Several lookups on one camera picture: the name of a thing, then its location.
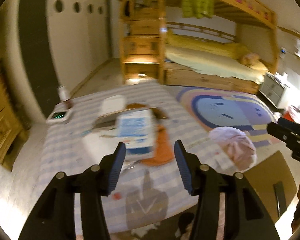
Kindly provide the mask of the wooden bunk bed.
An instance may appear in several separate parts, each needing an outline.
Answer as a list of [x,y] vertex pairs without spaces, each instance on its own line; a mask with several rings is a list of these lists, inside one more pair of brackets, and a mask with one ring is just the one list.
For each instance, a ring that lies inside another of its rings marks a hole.
[[[186,9],[196,17],[204,9],[231,21],[235,35],[187,23],[168,22],[166,9]],[[196,86],[256,94],[266,74],[277,71],[277,16],[258,0],[158,0],[158,79],[165,85]],[[253,54],[243,39],[248,26],[269,35],[272,59]]]

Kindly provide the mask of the wooden cabinet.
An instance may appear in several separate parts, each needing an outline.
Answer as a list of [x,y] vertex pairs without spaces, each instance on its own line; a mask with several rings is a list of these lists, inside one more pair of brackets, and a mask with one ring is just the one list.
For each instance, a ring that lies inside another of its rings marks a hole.
[[16,116],[0,76],[0,165],[11,171],[28,138],[29,133]]

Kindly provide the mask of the white paper sheet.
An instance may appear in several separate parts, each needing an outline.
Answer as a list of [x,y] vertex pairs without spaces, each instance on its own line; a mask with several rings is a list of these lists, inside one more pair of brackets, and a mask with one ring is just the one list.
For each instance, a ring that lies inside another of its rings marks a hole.
[[100,106],[100,115],[105,115],[117,111],[126,109],[127,100],[125,96],[115,95],[109,98],[106,98],[102,101]]

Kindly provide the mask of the white wardrobe with holes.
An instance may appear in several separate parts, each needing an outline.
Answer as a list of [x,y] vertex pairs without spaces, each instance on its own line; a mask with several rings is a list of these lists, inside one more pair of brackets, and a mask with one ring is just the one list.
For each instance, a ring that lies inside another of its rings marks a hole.
[[44,116],[58,87],[73,91],[108,60],[106,17],[107,0],[20,0],[21,56]]

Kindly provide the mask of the white paper bag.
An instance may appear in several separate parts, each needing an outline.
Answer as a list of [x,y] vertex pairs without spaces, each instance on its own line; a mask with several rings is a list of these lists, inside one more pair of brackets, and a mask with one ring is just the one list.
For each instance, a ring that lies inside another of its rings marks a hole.
[[92,128],[82,134],[83,148],[92,158],[101,158],[115,151],[120,142],[116,127],[116,120],[120,115],[120,112],[101,115]]

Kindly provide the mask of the wooden stair drawers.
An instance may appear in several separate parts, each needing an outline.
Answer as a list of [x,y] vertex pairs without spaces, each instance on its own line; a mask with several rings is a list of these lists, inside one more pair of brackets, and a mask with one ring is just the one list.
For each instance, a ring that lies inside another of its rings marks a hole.
[[162,80],[159,0],[119,0],[120,67],[123,83]]

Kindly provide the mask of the pink trash bag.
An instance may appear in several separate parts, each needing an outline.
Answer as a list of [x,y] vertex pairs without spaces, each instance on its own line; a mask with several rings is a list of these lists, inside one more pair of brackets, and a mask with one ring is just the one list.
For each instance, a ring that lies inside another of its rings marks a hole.
[[257,162],[256,148],[241,130],[224,126],[209,132],[209,138],[218,144],[240,171],[252,168]]

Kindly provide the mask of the white table fan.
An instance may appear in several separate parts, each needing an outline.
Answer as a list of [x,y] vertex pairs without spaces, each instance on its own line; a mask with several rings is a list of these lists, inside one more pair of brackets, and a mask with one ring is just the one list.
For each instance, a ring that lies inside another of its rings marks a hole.
[[300,58],[300,40],[299,39],[296,39],[294,54]]

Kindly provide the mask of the orange knitted glove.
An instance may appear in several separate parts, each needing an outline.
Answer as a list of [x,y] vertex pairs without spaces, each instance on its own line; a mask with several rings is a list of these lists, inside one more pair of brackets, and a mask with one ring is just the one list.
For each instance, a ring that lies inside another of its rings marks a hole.
[[174,153],[170,145],[168,132],[164,126],[157,125],[157,145],[154,157],[143,159],[141,163],[147,166],[161,166],[171,162],[173,159]]

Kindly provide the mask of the cream bed sheet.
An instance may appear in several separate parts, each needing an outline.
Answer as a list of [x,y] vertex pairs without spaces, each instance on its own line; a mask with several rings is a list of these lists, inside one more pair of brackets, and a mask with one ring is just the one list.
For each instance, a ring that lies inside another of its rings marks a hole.
[[268,72],[267,67],[262,62],[248,67],[230,57],[174,46],[166,46],[165,56],[172,62],[188,67],[199,74],[217,75],[225,78],[235,77],[253,81],[258,85],[264,81],[264,76]]

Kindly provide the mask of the small white bottle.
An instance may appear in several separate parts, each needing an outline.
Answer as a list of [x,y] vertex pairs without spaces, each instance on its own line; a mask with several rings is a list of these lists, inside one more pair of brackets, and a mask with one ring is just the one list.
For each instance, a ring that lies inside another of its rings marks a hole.
[[61,102],[64,103],[67,109],[71,109],[73,107],[70,92],[64,85],[58,87],[58,95]]

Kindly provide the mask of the grey nightstand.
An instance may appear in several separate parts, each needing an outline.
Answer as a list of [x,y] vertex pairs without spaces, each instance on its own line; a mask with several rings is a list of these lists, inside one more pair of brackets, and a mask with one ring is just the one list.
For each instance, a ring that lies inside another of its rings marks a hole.
[[264,76],[264,81],[259,87],[259,92],[277,109],[285,109],[288,106],[289,87],[281,83],[270,73]]

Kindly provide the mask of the yellow blanket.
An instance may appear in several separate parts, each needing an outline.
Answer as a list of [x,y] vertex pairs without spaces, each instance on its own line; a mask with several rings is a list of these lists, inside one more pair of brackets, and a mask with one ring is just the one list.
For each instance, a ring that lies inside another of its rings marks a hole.
[[[168,29],[166,35],[166,43],[174,47],[192,49],[219,56],[229,57],[237,60],[238,62],[243,55],[253,53],[250,49],[248,49],[241,43],[230,42],[222,44],[215,41],[201,41],[197,37],[175,34],[171,29]],[[260,61],[260,59],[257,64],[248,67],[260,72],[268,71],[268,68]]]

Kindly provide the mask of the colourful oval rug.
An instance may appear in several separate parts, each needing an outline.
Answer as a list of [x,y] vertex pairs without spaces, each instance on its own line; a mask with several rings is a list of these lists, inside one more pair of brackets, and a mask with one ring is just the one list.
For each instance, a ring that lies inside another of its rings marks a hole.
[[246,133],[256,148],[280,141],[267,133],[275,122],[270,109],[253,94],[211,88],[181,87],[176,100],[206,131],[233,127]]

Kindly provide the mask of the pink pillow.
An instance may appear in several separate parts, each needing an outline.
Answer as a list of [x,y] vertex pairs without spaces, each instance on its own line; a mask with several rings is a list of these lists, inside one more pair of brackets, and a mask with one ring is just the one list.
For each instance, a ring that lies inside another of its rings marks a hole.
[[259,59],[260,59],[260,56],[258,54],[249,53],[249,54],[243,55],[239,59],[239,62],[240,62],[240,64],[242,64],[244,66],[253,66],[258,63]]

